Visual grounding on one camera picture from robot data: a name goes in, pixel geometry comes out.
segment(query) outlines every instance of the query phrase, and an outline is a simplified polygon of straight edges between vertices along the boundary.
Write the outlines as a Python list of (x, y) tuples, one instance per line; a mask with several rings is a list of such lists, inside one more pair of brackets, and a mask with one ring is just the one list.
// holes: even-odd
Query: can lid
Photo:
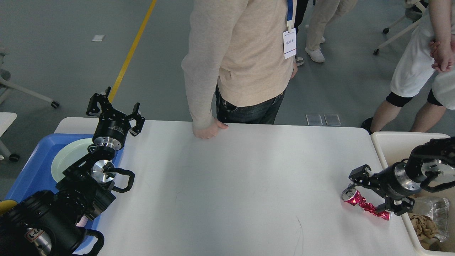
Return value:
[(341, 200), (343, 200), (343, 201), (351, 200), (354, 197), (356, 192), (357, 192), (357, 189), (355, 189), (355, 188), (343, 190), (343, 192), (341, 193)]

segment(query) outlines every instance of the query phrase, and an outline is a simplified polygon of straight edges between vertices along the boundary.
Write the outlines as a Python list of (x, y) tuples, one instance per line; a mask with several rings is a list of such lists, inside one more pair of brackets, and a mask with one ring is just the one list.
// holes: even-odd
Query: pants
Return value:
[[(413, 32), (411, 41), (395, 68), (390, 89), (399, 96), (413, 97), (417, 95), (435, 72), (431, 67), (434, 60), (430, 57), (430, 48), (428, 47), (433, 36), (428, 31), (424, 31), (424, 28), (425, 26), (419, 26)], [(455, 109), (455, 71), (438, 73), (432, 90), (436, 100), (444, 107)]]
[(308, 0), (297, 0), (297, 7), (295, 9), (295, 21), (294, 21), (294, 27), (295, 27), (295, 33), (298, 33), (298, 26), (302, 24), (303, 21), (303, 16), (305, 15), (305, 12), (307, 10), (307, 5), (308, 5)]
[(285, 92), (254, 106), (237, 107), (221, 97), (217, 86), (217, 119), (223, 123), (273, 124)]
[(325, 26), (350, 12), (356, 4), (357, 0), (318, 0), (311, 14), (307, 48), (312, 51), (319, 49)]

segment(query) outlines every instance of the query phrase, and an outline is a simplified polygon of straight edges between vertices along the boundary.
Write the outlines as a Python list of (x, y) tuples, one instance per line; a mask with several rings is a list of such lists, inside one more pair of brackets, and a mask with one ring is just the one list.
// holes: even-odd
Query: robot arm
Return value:
[[(99, 122), (88, 153), (63, 171), (54, 194), (41, 190), (22, 202), (11, 205), (0, 214), (0, 254), (4, 256), (70, 256), (86, 236), (97, 238), (86, 256), (96, 256), (104, 244), (104, 236), (96, 230), (78, 227), (83, 216), (94, 220), (115, 200), (111, 192), (127, 192), (134, 182), (134, 173), (115, 168), (111, 160), (123, 148), (128, 131), (136, 136), (145, 118), (136, 103), (131, 115), (114, 109), (105, 95), (95, 93), (87, 115), (98, 115)], [(136, 125), (131, 128), (130, 121)], [(129, 176), (127, 187), (114, 186), (116, 174)]]
[[(422, 189), (438, 192), (455, 186), (455, 137), (432, 139), (414, 148), (408, 159), (403, 159), (383, 171), (371, 174), (368, 165), (352, 170), (348, 189), (361, 186), (384, 198), (378, 212), (388, 210), (402, 215), (412, 210), (414, 200), (409, 196)], [(430, 186), (434, 181), (439, 183)]]

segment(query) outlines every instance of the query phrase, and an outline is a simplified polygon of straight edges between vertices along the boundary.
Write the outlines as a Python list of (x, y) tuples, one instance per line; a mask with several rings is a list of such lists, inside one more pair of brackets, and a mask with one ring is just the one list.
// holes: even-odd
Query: black knee pad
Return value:
[(391, 92), (385, 100), (396, 107), (402, 108), (406, 103), (410, 102), (412, 98), (414, 97), (401, 97)]
[(435, 95), (433, 94), (433, 89), (431, 89), (430, 93), (428, 93), (427, 101), (428, 103), (431, 103), (433, 105), (443, 107), (443, 105), (435, 98)]

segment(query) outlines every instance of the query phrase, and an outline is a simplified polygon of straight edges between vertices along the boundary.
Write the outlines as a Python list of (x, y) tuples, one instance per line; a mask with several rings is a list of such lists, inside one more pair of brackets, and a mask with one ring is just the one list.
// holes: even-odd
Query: crumpled paper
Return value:
[(419, 214), (409, 213), (409, 218), (420, 244), (428, 250), (430, 245), (436, 241), (433, 239), (438, 233), (435, 223), (430, 217)]

